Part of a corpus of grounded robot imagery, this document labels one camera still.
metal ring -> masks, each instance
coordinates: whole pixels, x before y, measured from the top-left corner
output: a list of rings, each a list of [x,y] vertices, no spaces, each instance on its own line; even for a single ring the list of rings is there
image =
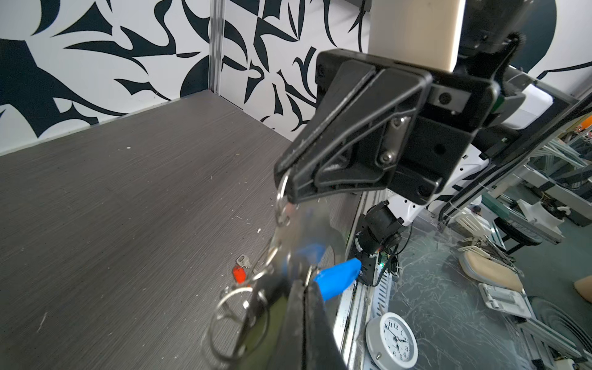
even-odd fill
[[[286,191],[286,184],[288,183],[288,177],[289,177],[291,171],[292,171],[292,168],[289,168],[286,172],[284,172],[284,175],[282,176],[282,179],[279,182],[278,193],[275,198],[275,221],[279,226],[287,226],[290,222],[289,217],[284,215],[284,211],[286,210],[286,206],[285,205],[282,206],[281,201],[282,201],[282,199],[284,199],[284,196],[285,196],[284,193]]]
[[[241,288],[236,288],[235,290],[231,291],[230,293],[226,294],[221,300],[220,302],[218,302],[218,304],[216,305],[215,308],[215,312],[217,313],[218,310],[226,304],[226,301],[228,301],[231,297],[239,294],[239,293],[244,293],[244,292],[253,292],[253,288],[252,287],[241,287]],[[269,307],[268,307],[268,302],[267,299],[265,298],[265,296],[259,291],[257,293],[257,298],[258,300],[263,304],[263,307],[265,309],[265,327],[263,327],[263,333],[261,334],[261,336],[259,337],[258,341],[255,343],[255,345],[251,348],[250,351],[245,352],[245,353],[241,353],[237,356],[226,356],[223,355],[222,353],[220,353],[215,345],[214,345],[214,338],[213,338],[213,332],[214,332],[214,326],[215,324],[220,321],[220,319],[222,318],[226,318],[226,316],[217,316],[214,315],[214,317],[212,317],[211,321],[210,321],[210,325],[208,326],[208,330],[207,330],[207,336],[208,336],[208,341],[210,344],[210,350],[212,351],[212,354],[214,355],[214,357],[222,362],[232,362],[232,361],[236,361],[238,359],[240,359],[242,356],[244,356],[247,353],[252,353],[257,347],[259,347],[259,345],[263,342],[263,338],[265,338],[265,336],[267,335],[267,331],[269,329]]]

wire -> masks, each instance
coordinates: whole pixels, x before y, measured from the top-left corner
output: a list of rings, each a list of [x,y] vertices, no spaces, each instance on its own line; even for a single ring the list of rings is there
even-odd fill
[[[360,14],[358,17],[360,18],[360,22],[358,23],[358,48],[360,49],[360,53],[362,52],[362,20],[364,19],[364,14],[366,11],[364,8],[366,7],[366,0],[362,0],[360,4]]]
[[[407,237],[407,241],[405,242],[405,245],[403,246],[403,248],[400,251],[397,251],[397,248],[395,248],[395,251],[393,251],[392,255],[387,259],[387,261],[384,263],[384,266],[382,267],[382,270],[380,271],[380,274],[378,274],[378,279],[376,280],[376,283],[370,285],[371,287],[375,287],[378,284],[380,284],[380,280],[382,280],[382,276],[384,275],[384,272],[387,270],[387,266],[391,265],[392,259],[396,258],[398,255],[401,254],[402,251],[405,250],[405,248],[407,247],[407,244],[409,244],[409,240],[411,239],[411,232],[413,231],[413,222],[411,223],[411,225],[409,225],[409,236]]]

black plastic mount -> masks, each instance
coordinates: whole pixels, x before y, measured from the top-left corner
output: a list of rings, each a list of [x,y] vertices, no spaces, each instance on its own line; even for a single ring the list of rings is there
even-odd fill
[[[275,165],[288,200],[390,188],[416,204],[442,189],[500,87],[334,49],[317,57],[317,111]]]

clock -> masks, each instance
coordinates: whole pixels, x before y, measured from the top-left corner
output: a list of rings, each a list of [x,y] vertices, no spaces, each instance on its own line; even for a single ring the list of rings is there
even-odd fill
[[[392,312],[368,322],[366,345],[381,370],[409,369],[417,362],[415,336],[405,320]]]

workbench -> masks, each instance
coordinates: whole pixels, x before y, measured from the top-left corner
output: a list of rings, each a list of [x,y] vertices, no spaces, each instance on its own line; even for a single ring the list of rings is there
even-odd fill
[[[0,157],[0,368],[202,369],[289,141],[204,91]],[[330,197],[344,239],[359,195]]]

